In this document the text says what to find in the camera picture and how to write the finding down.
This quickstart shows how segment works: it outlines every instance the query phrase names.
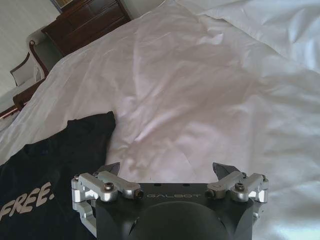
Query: dresser drawer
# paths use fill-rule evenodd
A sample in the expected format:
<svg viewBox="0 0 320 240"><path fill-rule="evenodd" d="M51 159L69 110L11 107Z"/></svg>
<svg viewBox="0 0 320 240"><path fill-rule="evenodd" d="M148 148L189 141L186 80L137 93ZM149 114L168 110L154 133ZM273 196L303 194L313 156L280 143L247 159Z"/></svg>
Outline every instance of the dresser drawer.
<svg viewBox="0 0 320 240"><path fill-rule="evenodd" d="M117 4L114 4L100 15L86 22L82 27L66 35L63 38L63 42L65 45L68 45L69 51L74 51L81 43L90 39L91 36L96 33L101 32L103 29L107 29L107 26L121 17L124 17L121 9Z"/></svg>
<svg viewBox="0 0 320 240"><path fill-rule="evenodd" d="M91 11L97 15L105 10L105 8L110 7L115 4L115 0L95 0L89 3Z"/></svg>
<svg viewBox="0 0 320 240"><path fill-rule="evenodd" d="M42 31L65 56L129 21L120 0L79 0Z"/></svg>

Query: wall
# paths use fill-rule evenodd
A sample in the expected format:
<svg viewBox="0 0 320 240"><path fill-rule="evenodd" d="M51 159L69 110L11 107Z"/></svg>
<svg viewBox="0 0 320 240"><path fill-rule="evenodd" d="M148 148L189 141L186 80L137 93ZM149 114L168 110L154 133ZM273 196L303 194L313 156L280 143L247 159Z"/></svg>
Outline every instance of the wall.
<svg viewBox="0 0 320 240"><path fill-rule="evenodd" d="M49 0L0 0L0 96L16 86L10 70L27 56L27 36L58 15Z"/></svg>
<svg viewBox="0 0 320 240"><path fill-rule="evenodd" d="M164 0L121 0L132 19L151 11Z"/></svg>

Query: bed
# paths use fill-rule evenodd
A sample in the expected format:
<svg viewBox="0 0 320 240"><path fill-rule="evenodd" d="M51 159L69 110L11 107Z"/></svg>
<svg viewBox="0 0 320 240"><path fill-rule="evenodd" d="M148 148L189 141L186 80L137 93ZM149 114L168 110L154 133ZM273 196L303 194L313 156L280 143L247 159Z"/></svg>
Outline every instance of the bed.
<svg viewBox="0 0 320 240"><path fill-rule="evenodd" d="M167 0L61 59L0 136L1 163L113 111L106 162L137 182L269 179L253 239L320 236L320 4Z"/></svg>

